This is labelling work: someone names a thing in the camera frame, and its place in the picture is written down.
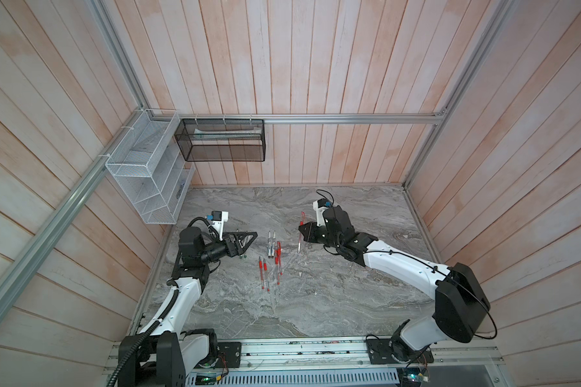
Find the red gel pen long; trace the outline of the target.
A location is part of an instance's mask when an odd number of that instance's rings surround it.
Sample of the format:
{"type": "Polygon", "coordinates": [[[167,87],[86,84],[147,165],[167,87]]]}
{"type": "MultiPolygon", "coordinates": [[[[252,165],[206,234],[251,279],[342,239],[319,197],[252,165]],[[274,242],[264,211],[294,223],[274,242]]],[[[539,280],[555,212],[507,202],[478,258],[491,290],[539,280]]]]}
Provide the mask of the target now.
{"type": "Polygon", "coordinates": [[[269,269],[267,262],[263,262],[263,274],[264,274],[264,282],[265,282],[265,289],[267,292],[270,292],[270,280],[269,280],[269,269]]]}

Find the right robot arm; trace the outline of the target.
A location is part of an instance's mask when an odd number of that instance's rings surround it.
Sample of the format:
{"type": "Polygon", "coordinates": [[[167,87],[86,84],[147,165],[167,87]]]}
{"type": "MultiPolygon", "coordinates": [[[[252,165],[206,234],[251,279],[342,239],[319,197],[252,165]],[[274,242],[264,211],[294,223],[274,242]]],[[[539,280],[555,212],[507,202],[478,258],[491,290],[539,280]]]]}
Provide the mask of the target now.
{"type": "Polygon", "coordinates": [[[299,226],[306,243],[318,243],[347,261],[391,275],[434,300],[434,312],[403,322],[392,334],[389,348],[400,363],[415,361],[442,340],[469,343],[485,340],[478,329],[490,319],[491,305],[472,269],[426,261],[393,248],[376,236],[355,230],[350,217],[327,199],[313,203],[316,220],[299,226]]]}

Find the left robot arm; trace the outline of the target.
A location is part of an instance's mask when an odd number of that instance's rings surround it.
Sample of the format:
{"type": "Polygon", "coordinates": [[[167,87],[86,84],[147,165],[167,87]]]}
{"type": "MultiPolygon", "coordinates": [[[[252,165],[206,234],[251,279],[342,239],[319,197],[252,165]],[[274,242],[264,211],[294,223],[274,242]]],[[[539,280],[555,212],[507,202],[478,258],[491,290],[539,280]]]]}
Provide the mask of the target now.
{"type": "Polygon", "coordinates": [[[198,375],[195,380],[196,385],[214,385],[229,374],[214,330],[182,329],[205,290],[212,273],[210,264],[224,257],[245,255],[258,234],[220,234],[210,228],[208,243],[199,227],[190,225],[180,232],[178,255],[172,276],[166,282],[169,293],[151,321],[121,342],[118,364],[107,380],[108,386],[184,386],[194,369],[220,367],[219,374],[198,375]]]}

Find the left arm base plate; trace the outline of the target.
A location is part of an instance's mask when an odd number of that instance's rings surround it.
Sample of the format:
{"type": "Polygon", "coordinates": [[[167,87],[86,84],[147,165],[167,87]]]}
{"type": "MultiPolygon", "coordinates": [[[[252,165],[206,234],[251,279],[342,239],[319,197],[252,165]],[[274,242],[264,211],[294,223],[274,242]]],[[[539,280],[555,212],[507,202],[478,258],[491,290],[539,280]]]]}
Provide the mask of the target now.
{"type": "Polygon", "coordinates": [[[238,369],[241,362],[242,343],[239,341],[219,342],[208,364],[214,368],[238,369]]]}

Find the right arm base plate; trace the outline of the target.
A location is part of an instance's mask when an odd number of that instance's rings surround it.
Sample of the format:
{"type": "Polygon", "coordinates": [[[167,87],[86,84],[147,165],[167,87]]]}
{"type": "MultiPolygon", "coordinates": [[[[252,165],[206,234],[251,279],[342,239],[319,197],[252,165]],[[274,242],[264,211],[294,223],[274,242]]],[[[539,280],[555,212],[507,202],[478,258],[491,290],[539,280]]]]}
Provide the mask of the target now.
{"type": "Polygon", "coordinates": [[[432,364],[434,362],[434,356],[429,347],[415,351],[403,342],[381,339],[375,335],[367,335],[365,344],[371,364],[432,364]]]}

